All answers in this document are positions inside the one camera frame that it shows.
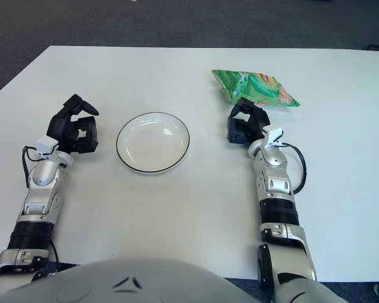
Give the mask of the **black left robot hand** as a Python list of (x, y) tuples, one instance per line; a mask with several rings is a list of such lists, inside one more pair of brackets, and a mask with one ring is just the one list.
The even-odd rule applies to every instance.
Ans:
[(99, 112), (77, 94), (52, 117), (48, 137), (58, 141), (58, 150), (65, 153), (92, 153), (98, 146), (95, 116)]

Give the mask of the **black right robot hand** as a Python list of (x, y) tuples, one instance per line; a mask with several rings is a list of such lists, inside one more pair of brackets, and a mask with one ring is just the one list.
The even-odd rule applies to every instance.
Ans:
[[(235, 118), (239, 113), (248, 114), (247, 121)], [(229, 143), (247, 145), (263, 138), (263, 128), (270, 124), (267, 113), (252, 101), (240, 98), (227, 118), (227, 140)]]

